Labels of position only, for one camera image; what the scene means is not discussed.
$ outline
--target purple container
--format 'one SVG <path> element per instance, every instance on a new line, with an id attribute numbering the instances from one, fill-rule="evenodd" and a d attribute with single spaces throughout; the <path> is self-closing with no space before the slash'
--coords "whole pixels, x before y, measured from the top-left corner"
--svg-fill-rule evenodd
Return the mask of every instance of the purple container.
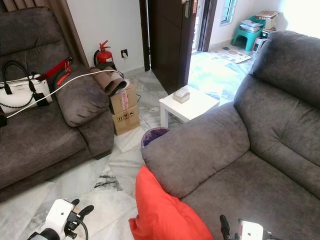
<path id="1" fill-rule="evenodd" d="M 166 127 L 156 127 L 152 128 L 143 135 L 141 139 L 141 149 L 144 149 L 153 140 L 161 137 L 163 134 L 169 132 L 169 128 Z"/>

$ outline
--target dark wooden door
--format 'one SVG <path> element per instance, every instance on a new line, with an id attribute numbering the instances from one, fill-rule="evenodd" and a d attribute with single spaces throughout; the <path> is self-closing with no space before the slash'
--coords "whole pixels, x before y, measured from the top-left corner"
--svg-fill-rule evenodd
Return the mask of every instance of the dark wooden door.
<path id="1" fill-rule="evenodd" d="M 151 69 L 168 94 L 188 84 L 197 0 L 148 0 Z"/>

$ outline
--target wall baseboard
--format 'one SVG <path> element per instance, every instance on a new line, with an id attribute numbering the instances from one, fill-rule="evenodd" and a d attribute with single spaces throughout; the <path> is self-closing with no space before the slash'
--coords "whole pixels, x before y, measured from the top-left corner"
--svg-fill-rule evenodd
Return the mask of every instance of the wall baseboard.
<path id="1" fill-rule="evenodd" d="M 233 40 L 233 38 L 231 38 L 229 40 L 226 40 L 226 41 L 210 44 L 208 52 L 213 51 L 213 50 L 218 49 L 218 48 L 221 48 L 221 47 L 225 47 L 226 45 L 231 44 L 232 40 Z"/>
<path id="2" fill-rule="evenodd" d="M 138 68 L 134 68 L 134 69 L 123 72 L 123 75 L 124 75 L 124 78 L 129 78 L 136 74 L 141 74 L 144 72 L 145 72 L 145 66 L 140 66 Z"/>

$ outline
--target fire extinguisher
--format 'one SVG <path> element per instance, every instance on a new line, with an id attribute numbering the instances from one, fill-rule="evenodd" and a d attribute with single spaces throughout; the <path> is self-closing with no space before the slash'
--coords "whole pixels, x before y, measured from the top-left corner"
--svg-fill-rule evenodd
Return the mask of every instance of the fire extinguisher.
<path id="1" fill-rule="evenodd" d="M 105 46 L 107 44 L 108 40 L 106 40 L 104 43 L 100 43 L 100 49 L 95 51 L 93 56 L 93 62 L 94 65 L 97 65 L 96 59 L 98 59 L 98 63 L 102 64 L 105 62 L 112 62 L 114 63 L 114 58 L 112 57 L 112 53 L 110 51 L 107 51 L 106 49 L 110 48 L 110 46 Z"/>

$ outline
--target window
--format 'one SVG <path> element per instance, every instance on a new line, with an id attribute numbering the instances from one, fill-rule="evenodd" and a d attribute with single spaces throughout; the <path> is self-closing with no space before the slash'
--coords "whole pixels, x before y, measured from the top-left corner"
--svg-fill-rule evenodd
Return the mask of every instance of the window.
<path id="1" fill-rule="evenodd" d="M 237 0 L 225 0 L 220 24 L 229 24 L 235 14 Z"/>

